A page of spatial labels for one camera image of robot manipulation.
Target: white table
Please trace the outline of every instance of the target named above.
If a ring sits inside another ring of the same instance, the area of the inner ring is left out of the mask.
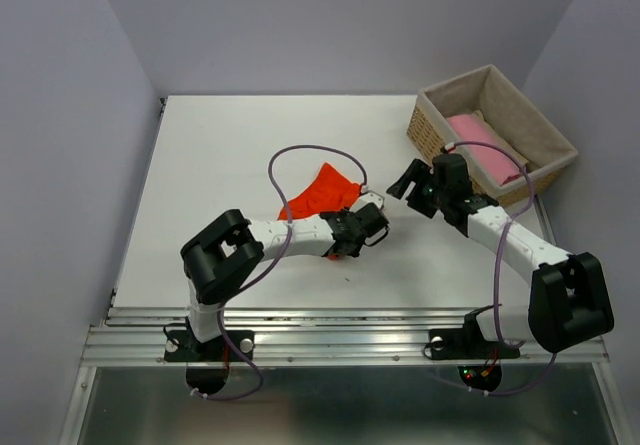
[[[281,203],[266,174],[282,147],[314,143],[348,151],[384,193],[418,152],[405,131],[414,96],[172,96],[158,135],[110,316],[184,309],[179,250],[230,208],[272,219]],[[293,198],[330,162],[361,180],[348,160],[325,152],[282,156],[276,175]],[[250,309],[471,309],[491,302],[494,255],[438,215],[429,220],[387,197],[389,237],[358,259],[286,259],[231,302]],[[522,222],[541,235],[536,211]],[[528,301],[526,284],[503,267],[502,302]]]

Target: wall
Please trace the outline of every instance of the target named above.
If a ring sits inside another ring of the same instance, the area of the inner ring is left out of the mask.
[[[571,0],[110,0],[160,93],[409,92],[493,62],[522,85]]]
[[[581,153],[546,203],[559,243],[604,264],[616,316],[607,347],[636,427],[639,16],[640,0],[574,0],[524,87]]]
[[[107,0],[0,0],[0,443],[56,443],[158,117]]]

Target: basket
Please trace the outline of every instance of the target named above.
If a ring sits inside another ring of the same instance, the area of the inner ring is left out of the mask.
[[[529,160],[536,193],[551,185],[578,156],[573,145],[493,65],[420,90],[407,135],[431,165],[445,144],[460,141],[445,117],[474,110],[481,110],[498,135]],[[486,193],[505,207],[528,198],[524,177],[499,185],[466,147],[457,148],[456,153],[467,161],[476,193]]]

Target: red cloth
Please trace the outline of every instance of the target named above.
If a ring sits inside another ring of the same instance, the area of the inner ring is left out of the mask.
[[[320,173],[307,189],[289,200],[293,219],[307,218],[320,212],[339,212],[351,208],[360,196],[360,185],[351,183],[328,163],[322,165]],[[278,220],[286,220],[284,208]]]

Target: gray floor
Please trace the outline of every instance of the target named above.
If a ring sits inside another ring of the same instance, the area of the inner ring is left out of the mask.
[[[510,366],[501,389],[540,370]],[[230,389],[253,383],[251,371],[233,373]],[[541,387],[511,398],[472,395],[431,373],[431,367],[268,370],[254,397],[211,403],[189,396],[180,369],[103,369],[80,443],[614,443],[589,365],[557,365]],[[440,373],[456,379],[452,367]]]

